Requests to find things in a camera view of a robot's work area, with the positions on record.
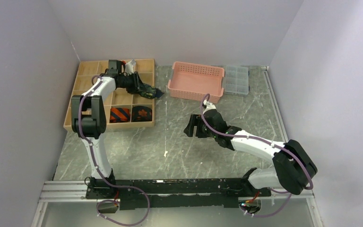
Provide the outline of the blue yellow floral tie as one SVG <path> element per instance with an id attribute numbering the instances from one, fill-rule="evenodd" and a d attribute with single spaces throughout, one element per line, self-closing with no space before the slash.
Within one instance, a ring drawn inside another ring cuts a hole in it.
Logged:
<path id="1" fill-rule="evenodd" d="M 164 92 L 151 85 L 144 85 L 140 87 L 138 94 L 147 99 L 159 99 L 164 95 Z"/>

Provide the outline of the orange navy striped tie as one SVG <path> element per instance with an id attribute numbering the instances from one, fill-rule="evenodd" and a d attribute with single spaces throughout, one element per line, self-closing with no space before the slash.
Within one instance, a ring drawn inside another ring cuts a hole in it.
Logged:
<path id="1" fill-rule="evenodd" d="M 111 107 L 110 109 L 110 123 L 123 123 L 130 121 L 130 109 L 123 107 Z"/>

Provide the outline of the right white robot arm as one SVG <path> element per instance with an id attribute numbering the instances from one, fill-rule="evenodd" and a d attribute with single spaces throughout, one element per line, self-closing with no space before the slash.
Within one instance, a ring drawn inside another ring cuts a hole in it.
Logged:
<path id="1" fill-rule="evenodd" d="M 183 132 L 188 137 L 213 138 L 223 148 L 272 162 L 271 167 L 252 168 L 242 177 L 242 192 L 247 196 L 266 188 L 283 188 L 294 195 L 313 188 L 312 179 L 318 169 L 296 140 L 279 142 L 255 136 L 227 124 L 216 109 L 204 111 L 203 115 L 192 114 Z"/>

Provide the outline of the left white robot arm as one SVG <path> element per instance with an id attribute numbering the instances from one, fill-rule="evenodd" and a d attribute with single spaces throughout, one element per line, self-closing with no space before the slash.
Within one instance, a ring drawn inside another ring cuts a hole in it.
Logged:
<path id="1" fill-rule="evenodd" d="M 117 192 L 116 179 L 104 145 L 106 129 L 154 126 L 155 99 L 162 92 L 154 87 L 154 60 L 96 61 L 91 87 L 75 84 L 67 118 L 81 138 L 89 157 L 90 190 L 106 199 Z"/>

